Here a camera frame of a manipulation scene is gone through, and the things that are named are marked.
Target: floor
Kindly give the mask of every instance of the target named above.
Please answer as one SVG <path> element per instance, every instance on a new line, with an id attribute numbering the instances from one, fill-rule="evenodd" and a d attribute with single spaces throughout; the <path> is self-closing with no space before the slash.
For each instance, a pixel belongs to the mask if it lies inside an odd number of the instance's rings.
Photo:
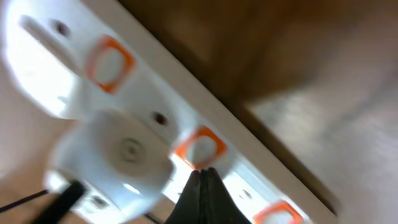
<path id="1" fill-rule="evenodd" d="M 340 223 L 396 222 L 396 1 L 119 2 Z"/>

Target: black cable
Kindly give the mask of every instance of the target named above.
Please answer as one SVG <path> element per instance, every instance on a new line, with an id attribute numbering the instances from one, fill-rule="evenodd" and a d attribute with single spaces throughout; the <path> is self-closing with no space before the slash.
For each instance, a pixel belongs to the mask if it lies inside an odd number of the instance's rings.
<path id="1" fill-rule="evenodd" d="M 152 221 L 155 224 L 163 224 L 163 221 L 158 219 L 154 214 L 152 213 L 145 213 L 144 217 L 149 219 L 150 221 Z"/>
<path id="2" fill-rule="evenodd" d="M 54 224 L 58 223 L 69 209 L 85 193 L 86 189 L 79 181 L 74 180 L 47 208 L 34 219 L 31 224 Z"/>
<path id="3" fill-rule="evenodd" d="M 35 194 L 32 194 L 32 195 L 30 195 L 30 196 L 24 197 L 24 198 L 22 198 L 22 199 L 20 199 L 20 200 L 18 200 L 18 201 L 16 201 L 16 202 L 12 202 L 12 203 L 10 203 L 10 204 L 8 204 L 8 205 L 5 205 L 5 206 L 3 206 L 3 207 L 0 207 L 0 213 L 6 212 L 6 211 L 8 211 L 8 210 L 10 210 L 10 209 L 12 209 L 12 208 L 15 208 L 15 207 L 17 207 L 17 206 L 19 206 L 19 205 L 22 205 L 23 203 L 30 202 L 31 200 L 36 199 L 36 198 L 38 198 L 38 197 L 41 197 L 41 196 L 43 196 L 43 195 L 47 195 L 48 193 L 49 193 L 48 190 L 42 190 L 42 191 L 37 192 L 37 193 L 35 193 Z M 145 218 L 147 218 L 148 220 L 152 221 L 152 222 L 155 223 L 155 224 L 163 224 L 163 221 L 160 220 L 160 219 L 158 219 L 158 218 L 157 218 L 155 215 L 153 215 L 152 213 L 145 213 L 143 216 L 144 216 Z"/>
<path id="4" fill-rule="evenodd" d="M 24 198 L 22 198 L 22 199 L 20 199 L 20 200 L 18 200 L 16 202 L 12 202 L 9 205 L 1 207 L 0 208 L 0 213 L 6 212 L 6 211 L 18 206 L 18 205 L 21 205 L 23 203 L 29 202 L 29 201 L 31 201 L 31 200 L 33 200 L 35 198 L 41 197 L 41 196 L 46 195 L 48 193 L 49 193 L 48 190 L 42 190 L 41 192 L 37 192 L 36 194 L 32 194 L 32 195 L 30 195 L 28 197 L 24 197 Z"/>

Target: wooden surface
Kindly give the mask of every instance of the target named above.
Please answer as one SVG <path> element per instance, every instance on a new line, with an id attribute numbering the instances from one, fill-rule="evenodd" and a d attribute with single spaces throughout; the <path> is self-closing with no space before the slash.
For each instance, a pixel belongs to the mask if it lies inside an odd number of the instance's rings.
<path id="1" fill-rule="evenodd" d="M 341 223 L 394 220 L 397 3 L 119 2 Z"/>

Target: orange socket frame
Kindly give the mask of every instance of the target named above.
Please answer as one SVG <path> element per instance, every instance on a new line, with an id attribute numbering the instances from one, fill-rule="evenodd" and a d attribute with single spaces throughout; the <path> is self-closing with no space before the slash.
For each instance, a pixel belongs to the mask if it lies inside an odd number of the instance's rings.
<path id="1" fill-rule="evenodd" d="M 108 83 L 101 83 L 95 77 L 95 65 L 99 57 L 108 49 L 116 49 L 118 52 L 120 52 L 124 57 L 124 65 L 120 74 L 118 74 L 114 80 Z M 134 67 L 135 62 L 136 60 L 130 54 L 130 52 L 128 52 L 117 40 L 105 35 L 99 45 L 96 46 L 91 58 L 88 60 L 86 65 L 87 77 L 97 84 L 103 91 L 107 93 L 114 93 L 127 78 L 129 71 Z"/>
<path id="2" fill-rule="evenodd" d="M 196 164 L 192 164 L 187 161 L 186 154 L 188 152 L 189 147 L 195 143 L 195 141 L 201 136 L 208 136 L 212 138 L 216 143 L 217 150 L 216 152 L 208 159 L 198 162 Z M 202 169 L 207 165 L 211 164 L 215 159 L 220 157 L 221 155 L 225 154 L 228 151 L 226 144 L 219 138 L 217 135 L 210 129 L 205 126 L 202 126 L 197 131 L 195 131 L 191 136 L 189 136 L 179 147 L 176 149 L 175 153 L 181 159 L 183 159 L 192 169 Z"/>
<path id="3" fill-rule="evenodd" d="M 277 212 L 289 212 L 292 216 L 289 224 L 302 224 L 304 222 L 303 217 L 289 203 L 280 201 L 255 215 L 253 217 L 254 223 L 261 224 L 266 218 Z"/>

